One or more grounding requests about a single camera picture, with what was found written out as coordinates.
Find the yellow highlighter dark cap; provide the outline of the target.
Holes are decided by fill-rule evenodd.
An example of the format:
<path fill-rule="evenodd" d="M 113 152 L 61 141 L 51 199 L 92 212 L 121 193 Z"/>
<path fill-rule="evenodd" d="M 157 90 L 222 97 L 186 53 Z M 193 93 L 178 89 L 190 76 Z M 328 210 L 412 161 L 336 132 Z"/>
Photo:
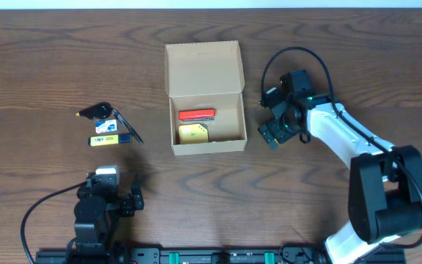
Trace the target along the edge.
<path fill-rule="evenodd" d="M 91 147 L 99 147 L 113 144 L 131 143 L 132 137 L 128 133 L 111 134 L 105 136 L 91 136 L 88 138 L 88 145 Z"/>

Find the yellow sticky note pad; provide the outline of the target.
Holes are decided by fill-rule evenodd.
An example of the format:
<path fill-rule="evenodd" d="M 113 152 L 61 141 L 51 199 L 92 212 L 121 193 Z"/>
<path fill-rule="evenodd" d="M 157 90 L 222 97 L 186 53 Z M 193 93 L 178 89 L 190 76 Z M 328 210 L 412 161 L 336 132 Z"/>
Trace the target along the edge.
<path fill-rule="evenodd" d="M 209 141 L 208 129 L 204 124 L 194 123 L 179 126 L 180 144 L 201 144 Z"/>

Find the red stapler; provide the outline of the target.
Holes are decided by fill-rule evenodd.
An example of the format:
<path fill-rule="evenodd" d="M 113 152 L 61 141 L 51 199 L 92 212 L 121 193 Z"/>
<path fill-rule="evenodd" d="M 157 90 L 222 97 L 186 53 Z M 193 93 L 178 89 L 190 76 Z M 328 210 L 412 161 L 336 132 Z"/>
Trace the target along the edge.
<path fill-rule="evenodd" d="M 199 121 L 199 120 L 213 120 L 215 118 L 216 110 L 214 109 L 196 109 L 180 111 L 178 119 L 181 121 Z"/>

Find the cardboard box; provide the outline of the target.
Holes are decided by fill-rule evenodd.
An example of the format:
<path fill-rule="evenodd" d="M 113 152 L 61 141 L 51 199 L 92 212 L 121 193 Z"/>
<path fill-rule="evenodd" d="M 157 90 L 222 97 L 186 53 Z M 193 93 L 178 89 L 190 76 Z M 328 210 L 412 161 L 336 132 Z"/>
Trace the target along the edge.
<path fill-rule="evenodd" d="M 243 151 L 247 143 L 239 43 L 220 41 L 165 45 L 171 148 L 176 156 Z M 213 120 L 181 121 L 180 111 L 216 110 Z M 204 124 L 209 141 L 180 144 L 179 126 Z"/>

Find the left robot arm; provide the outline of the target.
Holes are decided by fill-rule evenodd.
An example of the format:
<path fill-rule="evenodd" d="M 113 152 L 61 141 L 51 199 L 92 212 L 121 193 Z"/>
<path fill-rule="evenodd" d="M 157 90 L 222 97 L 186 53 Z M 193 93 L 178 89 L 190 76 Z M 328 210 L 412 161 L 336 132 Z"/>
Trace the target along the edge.
<path fill-rule="evenodd" d="M 90 172 L 86 185 L 77 190 L 75 244 L 82 256 L 109 256 L 119 219 L 133 217 L 137 210 L 144 209 L 139 176 L 134 177 L 128 194 L 118 194 L 118 183 L 115 174 Z"/>

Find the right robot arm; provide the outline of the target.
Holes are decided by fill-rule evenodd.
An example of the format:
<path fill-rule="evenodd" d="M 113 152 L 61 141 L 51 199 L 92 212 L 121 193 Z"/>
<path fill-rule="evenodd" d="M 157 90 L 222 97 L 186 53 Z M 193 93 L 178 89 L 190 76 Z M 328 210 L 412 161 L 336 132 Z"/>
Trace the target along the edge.
<path fill-rule="evenodd" d="M 349 170 L 349 221 L 308 257 L 311 263 L 383 260 L 407 249 L 395 241 L 422 232 L 422 157 L 411 145 L 397 147 L 350 116 L 333 92 L 317 94 L 305 70 L 262 90 L 261 105 L 273 118 L 258 128 L 273 149 L 294 136 L 324 142 Z M 411 243 L 415 248 L 422 244 Z"/>

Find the white blue eraser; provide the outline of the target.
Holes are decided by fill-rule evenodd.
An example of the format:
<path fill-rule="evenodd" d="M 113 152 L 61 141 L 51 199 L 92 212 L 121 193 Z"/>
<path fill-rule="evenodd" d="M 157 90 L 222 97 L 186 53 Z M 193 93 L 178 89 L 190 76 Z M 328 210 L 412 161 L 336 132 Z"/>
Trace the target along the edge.
<path fill-rule="evenodd" d="M 118 130 L 117 120 L 102 120 L 95 123 L 95 132 L 97 134 L 110 133 Z"/>

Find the black ballpoint pen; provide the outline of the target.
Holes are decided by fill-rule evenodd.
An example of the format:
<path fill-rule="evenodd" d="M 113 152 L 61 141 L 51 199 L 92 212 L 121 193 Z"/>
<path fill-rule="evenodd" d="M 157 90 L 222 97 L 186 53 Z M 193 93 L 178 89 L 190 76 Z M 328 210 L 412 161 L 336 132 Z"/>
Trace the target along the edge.
<path fill-rule="evenodd" d="M 127 128 L 130 135 L 137 142 L 139 142 L 140 144 L 143 144 L 144 141 L 142 140 L 142 138 L 139 136 L 139 134 L 136 132 L 136 130 L 130 125 L 130 123 L 120 114 L 120 112 L 115 108 L 112 108 L 112 112 L 113 112 L 114 117 Z"/>

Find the black mounting rail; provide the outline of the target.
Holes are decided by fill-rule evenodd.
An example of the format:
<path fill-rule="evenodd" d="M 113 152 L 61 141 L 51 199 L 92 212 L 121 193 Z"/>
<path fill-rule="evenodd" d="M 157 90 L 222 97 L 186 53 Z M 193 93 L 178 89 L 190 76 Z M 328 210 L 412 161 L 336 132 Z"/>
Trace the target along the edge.
<path fill-rule="evenodd" d="M 160 250 L 135 248 L 112 257 L 82 257 L 77 252 L 44 251 L 36 253 L 36 263 L 129 263 L 129 264 L 284 264 L 328 263 L 310 247 L 284 249 L 194 249 Z"/>

